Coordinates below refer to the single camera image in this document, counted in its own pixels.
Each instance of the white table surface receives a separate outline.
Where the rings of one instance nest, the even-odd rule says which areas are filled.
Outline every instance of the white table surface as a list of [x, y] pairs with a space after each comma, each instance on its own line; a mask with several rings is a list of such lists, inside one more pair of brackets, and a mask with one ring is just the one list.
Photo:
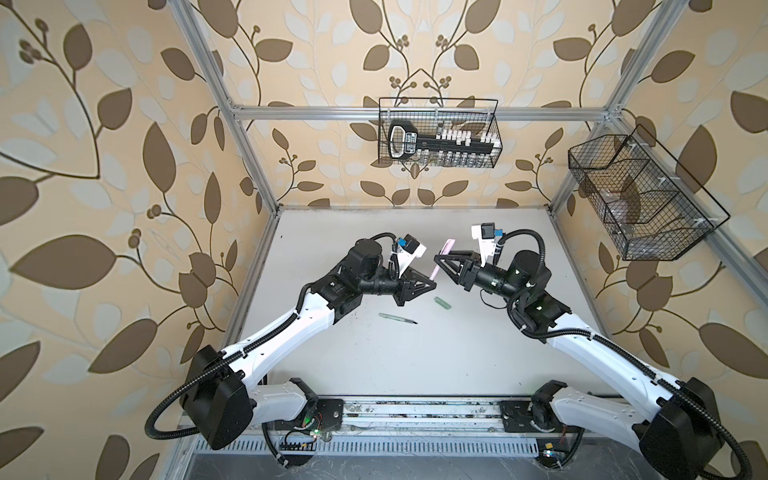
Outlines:
[[[339, 262], [360, 238], [381, 232], [410, 233], [427, 251], [412, 267], [429, 275], [447, 238], [454, 250], [477, 250], [470, 226], [495, 222], [505, 232], [538, 231], [547, 247], [552, 279], [547, 291], [596, 327], [557, 234], [541, 209], [474, 210], [287, 210], [283, 212], [253, 297], [242, 337], [293, 308], [299, 289]], [[384, 252], [389, 240], [380, 240]], [[536, 251], [531, 237], [505, 245], [500, 266], [515, 252]], [[397, 307], [391, 296], [364, 296], [362, 305], [286, 357], [269, 373], [270, 383], [297, 376], [319, 395], [530, 395], [551, 379], [583, 392], [614, 393], [607, 384], [550, 346], [516, 331], [504, 310], [483, 305], [479, 288], [465, 292], [443, 272], [432, 292]], [[439, 296], [452, 305], [443, 309]], [[484, 294], [486, 301], [502, 299]], [[418, 325], [384, 319], [389, 313]]]

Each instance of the wire basket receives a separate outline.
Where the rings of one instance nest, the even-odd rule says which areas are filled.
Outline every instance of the wire basket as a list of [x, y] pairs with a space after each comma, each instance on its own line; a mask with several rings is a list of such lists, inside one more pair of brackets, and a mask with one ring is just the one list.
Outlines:
[[493, 168], [504, 147], [497, 106], [482, 98], [380, 98], [379, 158], [403, 167]]
[[[654, 145], [670, 157], [675, 174], [648, 153]], [[603, 135], [571, 148], [568, 169], [623, 260], [676, 260], [730, 218], [642, 125], [630, 135]], [[705, 213], [702, 200], [717, 212]]]

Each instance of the wallpaper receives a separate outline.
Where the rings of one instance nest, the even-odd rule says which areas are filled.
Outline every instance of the wallpaper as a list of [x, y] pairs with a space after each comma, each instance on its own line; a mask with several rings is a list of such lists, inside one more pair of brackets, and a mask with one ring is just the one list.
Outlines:
[[365, 96], [602, 106], [659, 4], [192, 0], [235, 103], [274, 106]]
[[549, 204], [584, 122], [501, 122], [488, 168], [421, 167], [378, 158], [373, 122], [248, 121], [278, 203], [310, 207], [531, 207]]
[[[768, 5], [689, 6], [625, 114], [679, 155], [733, 215], [723, 228], [768, 266]], [[768, 478], [768, 314], [705, 243], [674, 262], [621, 261], [585, 195], [574, 192], [558, 221], [614, 340], [712, 387], [753, 478]], [[724, 475], [738, 468], [728, 448], [712, 465]]]
[[0, 0], [2, 478], [156, 474], [266, 223], [158, 6]]
[[768, 4], [694, 6], [651, 62], [625, 115], [680, 157], [733, 216], [725, 231], [768, 270]]

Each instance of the green marker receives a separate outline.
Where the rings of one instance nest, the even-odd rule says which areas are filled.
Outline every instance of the green marker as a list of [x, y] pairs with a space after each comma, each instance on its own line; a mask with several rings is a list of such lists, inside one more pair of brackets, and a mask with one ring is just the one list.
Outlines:
[[397, 320], [398, 322], [413, 323], [414, 325], [418, 325], [418, 323], [414, 322], [413, 320], [402, 318], [401, 316], [397, 316], [397, 315], [389, 315], [387, 313], [380, 313], [379, 316], [384, 317], [384, 318], [388, 318], [390, 320]]

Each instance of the black cable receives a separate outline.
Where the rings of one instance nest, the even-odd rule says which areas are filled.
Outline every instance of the black cable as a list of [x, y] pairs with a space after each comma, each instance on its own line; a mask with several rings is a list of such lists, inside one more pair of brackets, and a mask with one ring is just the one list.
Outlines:
[[[311, 286], [312, 284], [308, 283], [305, 286], [301, 287], [299, 300], [296, 303], [296, 312], [300, 312], [301, 308], [304, 306], [304, 297], [306, 296], [307, 290], [309, 290]], [[243, 355], [247, 355], [249, 352], [254, 351], [258, 347], [262, 346], [264, 343], [268, 342], [269, 340], [273, 339], [275, 336], [282, 333], [282, 331], [288, 328], [290, 324], [293, 323], [293, 321], [296, 320], [296, 318], [298, 318], [298, 315], [296, 314], [296, 312], [292, 313], [291, 316], [289, 316], [276, 329], [262, 336], [255, 342], [248, 344], [243, 350], [235, 352], [232, 355], [222, 359], [215, 366], [212, 366], [209, 369], [204, 370], [200, 375], [194, 377], [189, 382], [186, 382], [179, 388], [175, 389], [169, 396], [165, 397], [165, 399], [162, 402], [160, 402], [157, 405], [157, 407], [155, 407], [152, 413], [149, 414], [149, 416], [147, 417], [147, 421], [144, 423], [144, 433], [147, 434], [149, 438], [154, 440], [180, 439], [181, 437], [186, 437], [189, 435], [195, 435], [197, 433], [200, 433], [200, 430], [197, 427], [190, 427], [188, 429], [178, 429], [178, 430], [170, 430], [170, 431], [158, 430], [157, 427], [155, 426], [155, 422], [157, 421], [158, 418], [160, 418], [160, 415], [165, 411], [165, 409], [171, 406], [173, 402], [178, 400], [184, 393], [188, 392], [192, 387], [194, 387], [200, 382], [204, 382], [210, 379], [221, 370], [226, 369], [235, 360], [243, 357]]]
[[496, 242], [496, 250], [493, 253], [493, 264], [495, 265], [496, 263], [498, 263], [498, 260], [502, 257], [502, 250], [504, 249], [504, 243], [510, 238], [516, 237], [517, 235], [530, 235], [531, 237], [534, 237], [536, 239], [536, 243], [538, 244], [538, 265], [536, 266], [536, 272], [533, 275], [531, 275], [531, 278], [528, 280], [528, 282], [531, 285], [536, 284], [536, 279], [538, 278], [538, 274], [541, 272], [541, 270], [544, 269], [544, 262], [546, 257], [544, 239], [541, 238], [541, 235], [539, 235], [536, 230], [529, 230], [527, 228], [522, 228], [520, 230], [515, 230], [514, 232], [509, 232], [502, 235], [502, 238], [498, 239], [498, 242]]
[[545, 465], [539, 458], [536, 458], [536, 460], [543, 466], [544, 468], [549, 468], [551, 470], [558, 470], [560, 468], [565, 468], [565, 466], [570, 463], [570, 461], [574, 458], [574, 455], [576, 454], [576, 450], [578, 449], [579, 445], [581, 445], [581, 439], [584, 438], [584, 429], [579, 427], [578, 434], [576, 434], [576, 439], [574, 440], [573, 445], [571, 445], [571, 449], [568, 450], [568, 453], [565, 454], [565, 458], [563, 458], [562, 462], [556, 462], [553, 466], [547, 466]]
[[586, 336], [589, 339], [594, 340], [602, 345], [605, 345], [607, 348], [616, 352], [623, 359], [627, 360], [630, 364], [632, 364], [634, 367], [639, 369], [645, 376], [654, 380], [658, 385], [661, 385], [662, 387], [664, 387], [664, 389], [666, 389], [669, 393], [672, 394], [672, 399], [677, 398], [680, 402], [685, 403], [687, 406], [689, 406], [690, 409], [698, 413], [704, 420], [707, 421], [707, 423], [710, 424], [710, 426], [713, 429], [715, 429], [715, 431], [718, 434], [720, 434], [720, 436], [725, 440], [725, 442], [728, 444], [730, 449], [733, 451], [733, 454], [739, 460], [739, 466], [741, 467], [739, 474], [736, 475], [735, 477], [721, 477], [719, 475], [702, 471], [702, 472], [699, 472], [699, 475], [701, 477], [706, 478], [707, 480], [749, 480], [750, 478], [752, 478], [752, 465], [750, 465], [750, 460], [749, 458], [747, 458], [746, 453], [741, 448], [741, 445], [739, 445], [739, 442], [733, 437], [733, 435], [730, 434], [730, 432], [728, 432], [728, 430], [724, 426], [722, 426], [715, 418], [713, 418], [706, 409], [700, 406], [695, 400], [689, 397], [685, 392], [680, 391], [676, 386], [670, 384], [668, 381], [662, 379], [661, 377], [657, 377], [656, 372], [654, 372], [650, 367], [645, 365], [643, 362], [641, 362], [637, 357], [629, 353], [627, 350], [623, 349], [616, 343], [613, 343], [612, 341], [605, 338], [604, 336], [598, 335], [590, 330], [567, 328], [567, 329], [559, 329], [553, 332], [546, 332], [546, 333], [529, 332], [528, 329], [523, 328], [525, 321], [518, 318], [519, 316], [520, 317], [526, 316], [525, 302], [527, 299], [528, 299], [528, 293], [523, 293], [520, 296], [520, 300], [517, 302], [517, 306], [514, 306], [514, 303], [512, 301], [508, 302], [507, 304], [507, 314], [509, 315], [509, 319], [515, 325], [515, 327], [521, 330], [523, 335], [532, 339], [549, 339], [549, 338], [554, 338], [556, 336], [563, 336], [563, 335], [581, 335], [581, 336]]
[[503, 310], [503, 309], [507, 308], [506, 306], [493, 306], [493, 305], [491, 305], [490, 303], [486, 302], [486, 301], [485, 301], [485, 299], [483, 299], [483, 297], [482, 297], [482, 293], [483, 293], [483, 292], [485, 292], [485, 290], [483, 290], [483, 289], [480, 289], [480, 301], [481, 301], [481, 302], [483, 302], [485, 305], [488, 305], [488, 306], [490, 306], [491, 308], [495, 308], [495, 309], [497, 309], [497, 310]]

